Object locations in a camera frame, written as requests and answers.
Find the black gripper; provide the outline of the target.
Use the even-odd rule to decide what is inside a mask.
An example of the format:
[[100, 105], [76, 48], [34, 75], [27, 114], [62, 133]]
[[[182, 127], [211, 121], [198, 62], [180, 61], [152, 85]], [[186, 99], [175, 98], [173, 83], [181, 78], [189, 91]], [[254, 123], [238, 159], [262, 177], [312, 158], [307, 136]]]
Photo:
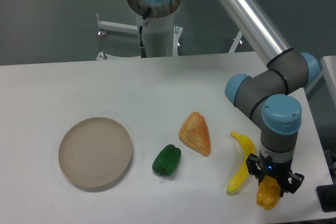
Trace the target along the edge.
[[261, 148], [259, 156], [253, 153], [248, 155], [246, 165], [249, 174], [259, 181], [262, 181], [266, 175], [278, 179], [282, 197], [285, 193], [294, 194], [304, 180], [303, 174], [292, 172], [292, 160], [293, 148], [282, 153]]

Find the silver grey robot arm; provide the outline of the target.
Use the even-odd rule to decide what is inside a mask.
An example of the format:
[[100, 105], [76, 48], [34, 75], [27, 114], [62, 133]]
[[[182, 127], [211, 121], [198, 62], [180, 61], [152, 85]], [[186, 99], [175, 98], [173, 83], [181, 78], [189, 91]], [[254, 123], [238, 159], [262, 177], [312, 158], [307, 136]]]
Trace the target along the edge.
[[[173, 28], [166, 20], [180, 0], [127, 0], [139, 16], [137, 36], [142, 58], [173, 55]], [[301, 105], [291, 93], [309, 85], [319, 74], [316, 58], [297, 53], [286, 42], [255, 0], [219, 0], [247, 38], [267, 70], [256, 77], [233, 76], [225, 87], [228, 100], [261, 130], [259, 154], [249, 154], [247, 169], [259, 182], [274, 178], [281, 193], [295, 193], [304, 176], [291, 170]]]

